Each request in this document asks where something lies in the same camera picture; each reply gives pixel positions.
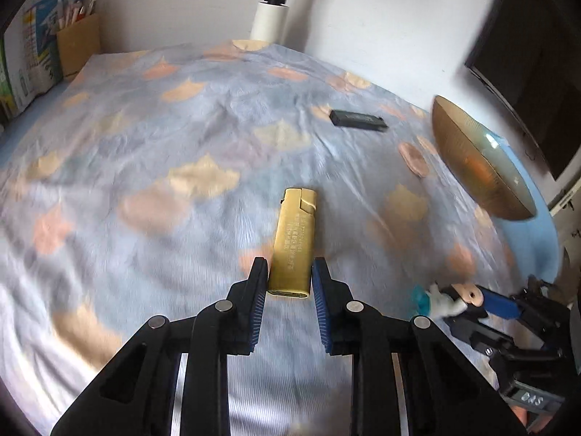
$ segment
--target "silver screw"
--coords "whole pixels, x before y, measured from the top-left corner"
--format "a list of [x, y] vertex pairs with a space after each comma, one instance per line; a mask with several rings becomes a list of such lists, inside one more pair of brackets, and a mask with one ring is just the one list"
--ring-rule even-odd
[[414, 325], [416, 325], [421, 330], [427, 330], [432, 322], [425, 316], [416, 316], [414, 318]]
[[214, 306], [218, 311], [228, 311], [233, 307], [233, 304], [230, 300], [220, 300]]
[[157, 316], [152, 316], [147, 322], [147, 324], [149, 324], [149, 327], [153, 330], [161, 328], [163, 325], [165, 325], [165, 323], [166, 319], [159, 314]]
[[347, 304], [347, 310], [352, 311], [353, 313], [359, 313], [360, 311], [363, 311], [363, 308], [363, 303], [355, 300]]

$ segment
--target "black screen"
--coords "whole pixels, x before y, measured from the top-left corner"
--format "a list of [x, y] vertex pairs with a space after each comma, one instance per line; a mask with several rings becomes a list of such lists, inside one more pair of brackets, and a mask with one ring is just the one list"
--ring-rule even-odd
[[509, 106], [557, 178], [581, 146], [578, 0], [496, 0], [467, 66]]

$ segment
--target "white cylinder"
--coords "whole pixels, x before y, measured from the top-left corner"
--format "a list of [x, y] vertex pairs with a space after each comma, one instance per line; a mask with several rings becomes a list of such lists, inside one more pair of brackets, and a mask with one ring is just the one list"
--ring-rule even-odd
[[271, 43], [280, 42], [288, 9], [289, 7], [284, 5], [272, 5], [263, 1], [258, 3], [251, 39]]

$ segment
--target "box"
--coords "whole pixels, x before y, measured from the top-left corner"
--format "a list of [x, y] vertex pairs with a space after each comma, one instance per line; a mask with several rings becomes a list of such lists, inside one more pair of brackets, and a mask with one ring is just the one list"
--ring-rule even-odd
[[101, 53], [99, 15], [92, 14], [56, 33], [60, 66], [65, 80], [72, 81], [93, 54]]

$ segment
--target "blue strip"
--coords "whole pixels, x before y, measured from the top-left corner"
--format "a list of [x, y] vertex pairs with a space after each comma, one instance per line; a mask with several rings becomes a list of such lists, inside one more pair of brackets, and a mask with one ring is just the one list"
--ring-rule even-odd
[[484, 295], [484, 310], [505, 320], [516, 320], [521, 317], [521, 310], [510, 298], [480, 288]]

